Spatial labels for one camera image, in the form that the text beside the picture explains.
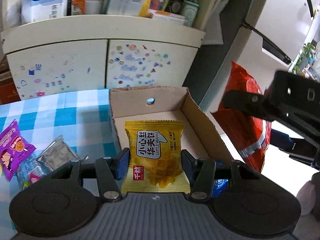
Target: shelf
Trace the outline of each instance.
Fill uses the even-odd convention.
[[[183,25],[118,15],[66,16],[21,25],[1,33],[3,52],[91,39],[159,41],[199,48],[204,32]]]

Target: silver snack package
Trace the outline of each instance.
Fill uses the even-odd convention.
[[[38,157],[38,161],[43,162],[51,171],[73,159],[79,159],[79,157],[63,141],[62,135],[57,137]]]

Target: orange package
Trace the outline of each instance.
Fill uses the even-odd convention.
[[[71,15],[85,14],[85,0],[71,0]]]
[[[262,94],[255,79],[235,62],[232,62],[224,94],[229,90]],[[238,110],[225,108],[222,101],[218,111],[211,114],[229,137],[244,162],[261,172],[264,156],[270,143],[271,122],[247,116]]]

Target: cardboard box on floor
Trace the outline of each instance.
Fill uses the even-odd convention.
[[[152,105],[147,99],[154,98]],[[116,151],[129,147],[125,121],[184,121],[181,149],[196,158],[230,163],[232,156],[215,126],[193,101],[185,87],[132,87],[109,91],[109,115]]]
[[[20,101],[9,69],[7,56],[0,62],[0,105]]]

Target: yellow snack package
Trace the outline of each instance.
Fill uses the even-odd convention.
[[[130,158],[122,193],[185,192],[190,184],[181,165],[182,121],[126,121]]]

